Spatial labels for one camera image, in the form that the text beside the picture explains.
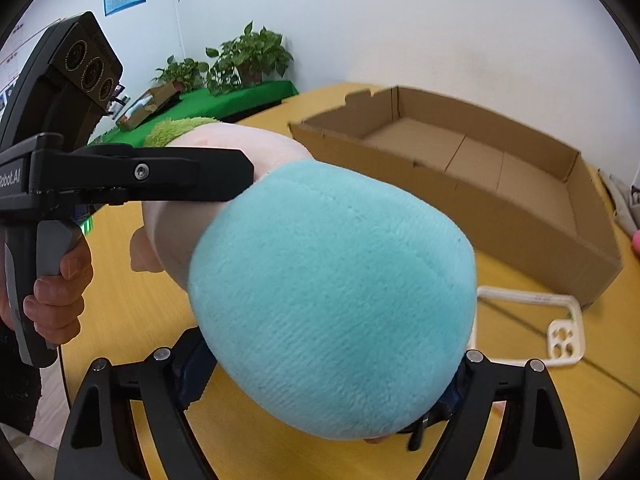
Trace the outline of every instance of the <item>person's arm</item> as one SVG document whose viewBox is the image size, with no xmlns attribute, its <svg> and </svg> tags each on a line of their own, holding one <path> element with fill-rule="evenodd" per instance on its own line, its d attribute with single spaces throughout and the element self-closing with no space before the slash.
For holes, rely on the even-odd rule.
<svg viewBox="0 0 640 480">
<path fill-rule="evenodd" d="M 34 285 L 34 296 L 24 300 L 24 313 L 36 331 L 47 341 L 64 344 L 80 332 L 78 317 L 84 310 L 82 293 L 94 277 L 91 251 L 83 238 L 78 246 L 60 261 L 61 276 L 40 277 Z M 0 230 L 0 319 L 12 330 L 4 273 L 4 231 Z"/>
</svg>

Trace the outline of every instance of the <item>green table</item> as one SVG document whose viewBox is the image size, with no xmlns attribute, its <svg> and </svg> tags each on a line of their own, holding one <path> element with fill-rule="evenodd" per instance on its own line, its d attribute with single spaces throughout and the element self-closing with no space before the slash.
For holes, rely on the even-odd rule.
<svg viewBox="0 0 640 480">
<path fill-rule="evenodd" d="M 221 96 L 213 96 L 207 89 L 196 90 L 183 94 L 180 97 L 180 104 L 140 124 L 136 129 L 124 132 L 119 128 L 114 128 L 99 137 L 97 142 L 117 142 L 131 146 L 142 146 L 146 136 L 160 121 L 192 117 L 222 119 L 252 108 L 279 102 L 294 95 L 298 95 L 298 90 L 291 81 L 286 80 L 268 81 L 258 86 L 243 88 Z"/>
</svg>

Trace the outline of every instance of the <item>silver bolt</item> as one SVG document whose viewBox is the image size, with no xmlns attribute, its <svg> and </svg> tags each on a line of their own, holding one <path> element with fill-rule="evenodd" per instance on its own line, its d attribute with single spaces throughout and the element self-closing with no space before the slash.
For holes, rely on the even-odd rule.
<svg viewBox="0 0 640 480">
<path fill-rule="evenodd" d="M 535 372 L 543 372 L 545 370 L 545 364 L 539 359 L 533 359 L 533 361 L 530 362 L 529 365 Z"/>
<path fill-rule="evenodd" d="M 484 359 L 484 356 L 482 355 L 482 352 L 479 352 L 478 350 L 469 350 L 469 352 L 466 353 L 466 358 L 472 363 L 479 363 Z"/>
<path fill-rule="evenodd" d="M 136 166 L 133 174 L 138 180 L 145 180 L 149 176 L 149 167 L 144 162 Z"/>
<path fill-rule="evenodd" d="M 171 350 L 168 348 L 159 348 L 154 352 L 154 359 L 156 361 L 166 361 L 171 355 Z"/>
<path fill-rule="evenodd" d="M 100 359 L 96 359 L 94 361 L 94 364 L 91 366 L 91 368 L 95 371 L 95 372 L 99 372 L 100 370 L 104 370 L 107 367 L 107 359 L 104 359 L 103 357 L 101 357 Z"/>
</svg>

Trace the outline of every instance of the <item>white wall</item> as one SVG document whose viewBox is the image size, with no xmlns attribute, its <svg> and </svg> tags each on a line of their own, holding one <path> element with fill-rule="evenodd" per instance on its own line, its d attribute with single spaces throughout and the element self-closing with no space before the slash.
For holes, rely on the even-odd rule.
<svg viewBox="0 0 640 480">
<path fill-rule="evenodd" d="M 178 32 L 174 0 L 146 0 L 141 4 L 110 16 L 104 15 L 103 0 L 35 0 L 20 23 L 23 28 L 0 51 L 5 59 L 27 38 L 59 18 L 74 16 L 90 10 L 94 13 L 111 47 L 124 66 L 121 83 L 126 94 L 133 99 L 146 91 L 155 69 L 166 65 L 171 54 L 183 55 Z M 0 65 L 0 89 L 22 69 L 29 54 L 42 34 L 18 50 L 18 56 L 9 64 Z M 114 127 L 113 121 L 103 119 L 95 134 Z"/>
<path fill-rule="evenodd" d="M 186 54 L 255 20 L 282 32 L 300 90 L 410 85 L 492 108 L 631 182 L 640 65 L 598 0 L 181 0 Z"/>
</svg>

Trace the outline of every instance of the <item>small cardboard box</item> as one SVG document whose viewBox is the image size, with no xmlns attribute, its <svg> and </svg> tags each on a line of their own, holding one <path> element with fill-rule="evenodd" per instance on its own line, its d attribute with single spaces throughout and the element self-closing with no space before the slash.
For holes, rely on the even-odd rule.
<svg viewBox="0 0 640 480">
<path fill-rule="evenodd" d="M 622 270 L 580 153 L 497 113 L 411 88 L 347 95 L 291 123 L 317 159 L 404 189 L 471 243 L 559 294 L 591 304 Z"/>
<path fill-rule="evenodd" d="M 155 114 L 177 93 L 179 92 L 172 83 L 150 88 L 127 108 L 127 111 L 118 118 L 116 124 L 124 132 L 136 129 L 146 118 Z"/>
</svg>

